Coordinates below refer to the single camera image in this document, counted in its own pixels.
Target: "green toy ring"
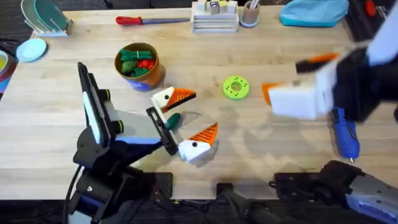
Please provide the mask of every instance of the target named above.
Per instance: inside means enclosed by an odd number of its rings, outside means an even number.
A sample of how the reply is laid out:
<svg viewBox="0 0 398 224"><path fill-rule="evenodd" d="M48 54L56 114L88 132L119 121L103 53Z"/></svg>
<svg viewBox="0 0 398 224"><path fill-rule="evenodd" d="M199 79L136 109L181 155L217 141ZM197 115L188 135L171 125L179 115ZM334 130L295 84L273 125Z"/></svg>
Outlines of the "green toy ring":
<svg viewBox="0 0 398 224"><path fill-rule="evenodd" d="M243 77L228 77L223 84L224 95L230 100L242 100L249 93L249 83Z"/></svg>

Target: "bowl of toy vegetables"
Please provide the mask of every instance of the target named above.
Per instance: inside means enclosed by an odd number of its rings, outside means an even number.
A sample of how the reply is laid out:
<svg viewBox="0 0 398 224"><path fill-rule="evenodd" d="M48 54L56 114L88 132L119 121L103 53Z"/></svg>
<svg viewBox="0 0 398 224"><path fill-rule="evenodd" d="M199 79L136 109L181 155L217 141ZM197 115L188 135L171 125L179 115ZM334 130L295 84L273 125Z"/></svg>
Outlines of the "bowl of toy vegetables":
<svg viewBox="0 0 398 224"><path fill-rule="evenodd" d="M136 90L148 91L162 78L155 48L145 43L123 47L114 59L118 73Z"/></svg>

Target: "black cable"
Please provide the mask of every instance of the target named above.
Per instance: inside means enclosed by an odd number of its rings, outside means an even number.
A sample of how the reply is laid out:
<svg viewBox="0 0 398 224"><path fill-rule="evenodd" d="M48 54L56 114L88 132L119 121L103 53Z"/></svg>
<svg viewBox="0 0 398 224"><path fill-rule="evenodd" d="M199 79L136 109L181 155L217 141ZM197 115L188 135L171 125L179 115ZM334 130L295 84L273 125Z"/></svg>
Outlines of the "black cable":
<svg viewBox="0 0 398 224"><path fill-rule="evenodd" d="M148 201L148 198L147 198L147 200L143 200L142 203L138 205L136 211L132 214L132 216L131 216L131 218L129 219L129 221L127 222L127 224L130 224L130 222L132 221L132 219L137 215L138 211L141 209L141 207L142 207L143 205L145 205L145 203L147 203L147 201Z"/></svg>
<svg viewBox="0 0 398 224"><path fill-rule="evenodd" d="M234 216L235 216L236 220L238 221L238 223L239 223L239 224L242 223L242 219L241 219L241 217L239 216L239 212L238 212L238 210L236 209L236 206L235 206L234 202L232 201L231 197L229 197L229 196L227 196L227 195L224 195L224 197L225 197L225 199L228 201L229 206L231 207L232 213L234 214Z"/></svg>
<svg viewBox="0 0 398 224"><path fill-rule="evenodd" d="M72 193L72 188L73 185L76 182L77 176L80 173L81 165L79 165L76 169L75 174L72 177L72 180L70 181L67 196L65 197L65 200L63 201L63 210L62 210L62 224L68 224L68 204L70 200L70 195Z"/></svg>

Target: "green toy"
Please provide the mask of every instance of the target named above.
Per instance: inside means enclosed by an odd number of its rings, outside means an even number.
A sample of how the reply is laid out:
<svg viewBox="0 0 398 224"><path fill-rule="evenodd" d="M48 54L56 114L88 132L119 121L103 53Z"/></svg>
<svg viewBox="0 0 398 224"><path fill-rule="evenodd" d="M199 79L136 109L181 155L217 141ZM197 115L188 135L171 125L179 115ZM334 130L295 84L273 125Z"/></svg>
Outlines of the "green toy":
<svg viewBox="0 0 398 224"><path fill-rule="evenodd" d="M136 74L134 77L140 77L141 75L145 75L149 72L148 68L136 68L134 69L134 73Z"/></svg>
<svg viewBox="0 0 398 224"><path fill-rule="evenodd" d="M134 71L134 69L137 67L137 61L135 60L130 60L122 63L122 73L126 74L129 72Z"/></svg>
<svg viewBox="0 0 398 224"><path fill-rule="evenodd" d="M178 122L181 119L181 114L179 113L174 113L171 117L167 119L167 122L165 124L165 127L167 130L171 130L175 128L178 125Z"/></svg>
<svg viewBox="0 0 398 224"><path fill-rule="evenodd" d="M121 49L119 52L122 54L120 60L123 62L137 59L152 59L152 53L150 51L131 51Z"/></svg>
<svg viewBox="0 0 398 224"><path fill-rule="evenodd" d="M230 100L242 100L249 93L249 83L243 77L228 77L223 84L224 95Z"/></svg>

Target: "blue bag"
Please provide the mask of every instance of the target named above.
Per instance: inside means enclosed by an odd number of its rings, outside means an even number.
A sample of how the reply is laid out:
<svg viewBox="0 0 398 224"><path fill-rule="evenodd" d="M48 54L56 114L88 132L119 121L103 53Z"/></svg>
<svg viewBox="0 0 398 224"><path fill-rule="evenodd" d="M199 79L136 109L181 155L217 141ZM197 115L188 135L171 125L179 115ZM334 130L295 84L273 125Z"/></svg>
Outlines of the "blue bag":
<svg viewBox="0 0 398 224"><path fill-rule="evenodd" d="M333 27L348 12L347 0L293 0L280 12L285 26Z"/></svg>

